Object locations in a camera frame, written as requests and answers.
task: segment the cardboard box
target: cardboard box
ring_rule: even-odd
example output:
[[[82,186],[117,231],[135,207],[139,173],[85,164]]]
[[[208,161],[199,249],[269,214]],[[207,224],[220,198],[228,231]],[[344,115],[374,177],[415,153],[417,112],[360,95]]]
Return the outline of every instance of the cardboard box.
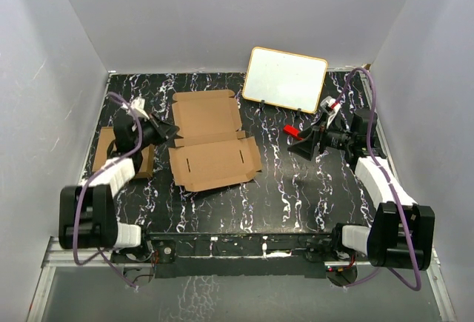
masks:
[[[107,160],[107,148],[110,143],[116,139],[113,134],[112,127],[102,127],[99,134],[99,142],[97,143],[96,157],[92,165],[92,171],[96,172],[101,169]],[[153,159],[155,158],[155,146],[150,145],[141,151],[143,161],[140,170],[136,173],[134,179],[151,178],[153,176]]]
[[[176,93],[176,148],[169,148],[177,185],[198,192],[252,180],[261,170],[254,137],[246,138],[232,90]]]

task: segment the cardboard sheet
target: cardboard sheet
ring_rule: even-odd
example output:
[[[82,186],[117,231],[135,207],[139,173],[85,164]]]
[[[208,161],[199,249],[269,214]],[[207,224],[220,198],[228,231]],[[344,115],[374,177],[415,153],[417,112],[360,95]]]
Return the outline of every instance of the cardboard sheet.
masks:
[[[177,185],[198,192],[252,180],[261,170],[254,137],[245,137],[231,90],[176,93],[176,148],[169,148]]]
[[[99,142],[97,143],[96,156],[94,157],[94,163],[92,165],[92,171],[96,172],[101,169],[107,160],[107,148],[109,144],[116,137],[113,134],[112,127],[102,127],[99,135]],[[151,178],[153,176],[153,159],[155,158],[155,146],[150,145],[141,151],[143,155],[143,161],[140,166],[140,170],[136,173],[133,179],[140,178]]]

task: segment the marble tabletop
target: marble tabletop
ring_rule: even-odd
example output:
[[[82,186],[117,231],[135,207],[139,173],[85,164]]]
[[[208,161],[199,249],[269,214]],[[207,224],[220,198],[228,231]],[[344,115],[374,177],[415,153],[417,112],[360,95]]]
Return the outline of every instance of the marble tabletop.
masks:
[[[345,72],[328,72],[321,98],[336,97]],[[313,161],[287,151],[292,139],[283,133],[285,124],[302,129],[315,121],[310,115],[259,103],[241,96],[244,73],[111,75],[108,90],[125,99],[142,96],[145,109],[173,121],[174,93],[231,89],[236,94],[243,130],[256,139],[263,170],[246,184],[206,192],[187,192],[176,186],[167,148],[156,148],[151,179],[130,182],[117,196],[117,215],[122,222],[140,224],[148,232],[280,233],[329,232],[338,222],[370,225],[375,210],[361,182],[346,166],[344,153],[328,149]],[[361,79],[356,76],[341,102],[348,126],[353,112],[368,107]],[[108,100],[87,157],[90,174],[99,130],[112,126],[120,110]]]

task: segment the small whiteboard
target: small whiteboard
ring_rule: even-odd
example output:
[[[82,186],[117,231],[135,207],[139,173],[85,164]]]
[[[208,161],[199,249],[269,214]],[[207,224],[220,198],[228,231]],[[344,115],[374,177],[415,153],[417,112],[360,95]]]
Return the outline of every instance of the small whiteboard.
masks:
[[[251,101],[315,113],[326,69],[324,59],[255,47],[242,95]]]

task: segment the table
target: table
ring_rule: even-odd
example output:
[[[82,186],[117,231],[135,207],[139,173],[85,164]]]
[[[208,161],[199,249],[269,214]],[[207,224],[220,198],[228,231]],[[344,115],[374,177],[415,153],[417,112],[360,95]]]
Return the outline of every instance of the table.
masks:
[[[326,74],[321,99],[336,97],[346,72]],[[263,170],[246,184],[186,192],[173,182],[168,151],[156,149],[154,176],[130,182],[117,196],[117,215],[149,232],[288,233],[329,232],[336,223],[370,225],[375,210],[367,191],[343,159],[344,153],[328,149],[312,162],[287,151],[292,139],[282,132],[285,124],[303,129],[320,115],[286,110],[244,100],[244,73],[112,75],[108,90],[125,99],[142,96],[146,110],[168,121],[174,93],[231,89],[238,100],[243,130],[256,138]],[[355,110],[368,107],[359,76],[341,101],[345,124]],[[105,100],[87,158],[90,174],[99,130],[112,126],[120,110]]]

